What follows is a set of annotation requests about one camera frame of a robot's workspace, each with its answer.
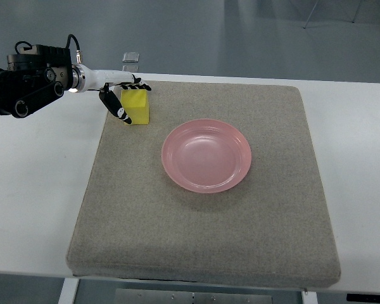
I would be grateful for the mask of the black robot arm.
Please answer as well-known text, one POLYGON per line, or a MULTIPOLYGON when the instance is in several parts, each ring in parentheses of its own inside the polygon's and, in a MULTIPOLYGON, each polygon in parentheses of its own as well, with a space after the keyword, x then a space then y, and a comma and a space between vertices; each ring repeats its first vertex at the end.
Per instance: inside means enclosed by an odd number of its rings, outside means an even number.
POLYGON ((7 56, 8 68, 0 69, 0 115, 25 118, 63 97, 64 92, 79 85, 80 77, 72 64, 70 44, 80 45, 70 34, 65 47, 15 44, 15 54, 7 56))

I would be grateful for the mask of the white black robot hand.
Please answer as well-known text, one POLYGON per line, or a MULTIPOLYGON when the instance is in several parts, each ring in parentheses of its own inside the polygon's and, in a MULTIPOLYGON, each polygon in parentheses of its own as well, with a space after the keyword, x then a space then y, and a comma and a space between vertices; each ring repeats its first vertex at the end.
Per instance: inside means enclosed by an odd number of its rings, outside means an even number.
POLYGON ((151 87, 143 82, 142 78, 133 73, 120 70, 91 70, 83 64, 75 66, 79 83, 76 86, 78 92, 98 91, 99 98, 108 111, 127 124, 132 124, 132 119, 122 106, 120 100, 112 91, 112 87, 120 87, 123 90, 147 90, 151 87))

